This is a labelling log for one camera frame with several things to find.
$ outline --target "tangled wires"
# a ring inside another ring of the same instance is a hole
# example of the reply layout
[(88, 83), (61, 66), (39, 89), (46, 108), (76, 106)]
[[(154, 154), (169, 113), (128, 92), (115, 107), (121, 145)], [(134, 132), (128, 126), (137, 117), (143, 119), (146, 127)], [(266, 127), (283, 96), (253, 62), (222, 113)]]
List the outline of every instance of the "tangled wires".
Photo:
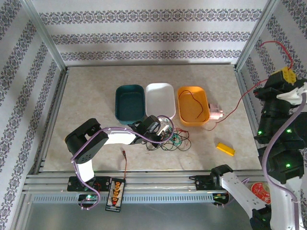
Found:
[[(171, 133), (172, 133), (172, 128), (168, 128), (167, 131), (161, 134), (162, 140), (169, 138)], [(175, 150), (187, 151), (191, 148), (191, 145), (192, 145), (189, 139), (189, 132), (182, 130), (181, 128), (176, 128), (174, 130), (174, 133), (171, 139), (165, 142), (163, 145), (160, 145), (157, 148), (153, 148), (153, 149), (149, 148), (148, 142), (146, 142), (145, 144), (146, 144), (148, 151), (154, 151), (154, 150), (157, 150), (158, 148), (161, 148), (164, 151), (175, 151)]]

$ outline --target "white plastic container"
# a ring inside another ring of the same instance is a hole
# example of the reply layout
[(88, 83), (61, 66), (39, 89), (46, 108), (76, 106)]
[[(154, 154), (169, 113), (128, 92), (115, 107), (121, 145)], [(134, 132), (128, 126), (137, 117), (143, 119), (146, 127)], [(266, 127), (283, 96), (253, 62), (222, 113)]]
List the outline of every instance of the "white plastic container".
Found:
[(145, 90), (146, 115), (165, 115), (173, 118), (176, 114), (174, 88), (168, 83), (149, 84)]

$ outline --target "floor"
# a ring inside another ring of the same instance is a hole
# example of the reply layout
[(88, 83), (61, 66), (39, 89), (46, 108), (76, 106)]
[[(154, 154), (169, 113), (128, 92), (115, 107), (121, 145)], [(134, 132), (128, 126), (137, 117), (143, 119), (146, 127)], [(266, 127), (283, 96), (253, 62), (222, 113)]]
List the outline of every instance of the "floor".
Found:
[[(235, 108), (240, 98), (231, 65), (70, 68), (44, 171), (73, 170), (64, 139), (89, 118), (96, 118), (101, 127), (123, 126), (115, 118), (115, 91), (119, 86), (139, 84), (145, 88), (154, 82), (171, 84), (175, 95), (182, 86), (200, 86), (206, 91), (208, 102), (219, 104), (225, 114)], [(169, 152), (148, 151), (141, 144), (123, 146), (128, 170), (209, 170), (221, 164), (236, 170), (261, 168), (243, 103), (211, 132), (205, 129), (212, 128), (213, 121), (202, 127), (185, 127), (180, 123), (178, 107), (176, 110), (173, 122), (189, 131), (192, 147), (185, 152)], [(219, 142), (233, 147), (235, 155), (216, 149)], [(125, 161), (120, 147), (120, 144), (103, 146), (93, 158), (94, 170), (123, 170)]]

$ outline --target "yellow connector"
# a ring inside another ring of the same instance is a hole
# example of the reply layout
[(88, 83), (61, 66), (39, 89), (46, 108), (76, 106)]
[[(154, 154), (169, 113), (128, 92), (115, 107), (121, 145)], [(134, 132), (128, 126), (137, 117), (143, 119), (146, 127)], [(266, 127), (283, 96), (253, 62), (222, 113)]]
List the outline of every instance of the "yellow connector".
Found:
[(293, 84), (296, 82), (296, 74), (293, 72), (292, 69), (288, 69), (287, 66), (283, 67), (281, 70), (279, 70), (283, 73), (283, 79), (290, 83)]
[(235, 150), (228, 147), (227, 145), (224, 145), (222, 143), (218, 143), (218, 145), (216, 146), (216, 148), (220, 151), (223, 151), (225, 153), (227, 153), (230, 156), (234, 156), (235, 155)]

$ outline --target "patterned wallpaper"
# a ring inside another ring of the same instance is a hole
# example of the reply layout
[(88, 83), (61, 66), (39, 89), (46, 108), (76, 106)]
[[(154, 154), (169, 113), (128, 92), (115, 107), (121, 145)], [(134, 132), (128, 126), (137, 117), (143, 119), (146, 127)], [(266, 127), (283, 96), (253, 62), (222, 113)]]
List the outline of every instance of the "patterned wallpaper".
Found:
[[(307, 78), (307, 0), (282, 0), (266, 24), (254, 49), (241, 70), (246, 89), (266, 79), (276, 70), (289, 66), (285, 52), (273, 43), (260, 44), (268, 40), (280, 41), (293, 58), (293, 71), (299, 79)], [(248, 94), (252, 109), (259, 124), (263, 103)], [(305, 176), (301, 193), (301, 205), (305, 227), (307, 226), (307, 149), (302, 151), (305, 160)]]
[(9, 229), (60, 74), (18, 0), (0, 0), (0, 230)]
[(232, 62), (267, 0), (33, 0), (66, 65)]

